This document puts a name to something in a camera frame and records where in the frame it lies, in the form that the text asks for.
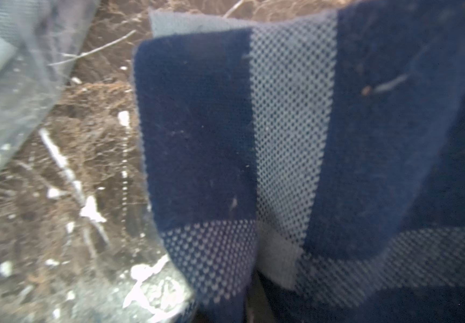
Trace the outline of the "navy plaid blanket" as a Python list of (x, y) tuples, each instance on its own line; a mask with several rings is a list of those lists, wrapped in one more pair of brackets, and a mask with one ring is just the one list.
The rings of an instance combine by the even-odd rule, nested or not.
[(150, 12), (134, 57), (157, 230), (245, 322), (465, 322), (465, 1), (285, 22)]

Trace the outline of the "clear plastic vacuum bag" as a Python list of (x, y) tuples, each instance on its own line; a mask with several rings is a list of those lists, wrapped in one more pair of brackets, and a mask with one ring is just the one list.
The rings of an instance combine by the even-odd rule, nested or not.
[(0, 1), (0, 322), (174, 322), (133, 89), (170, 1)]

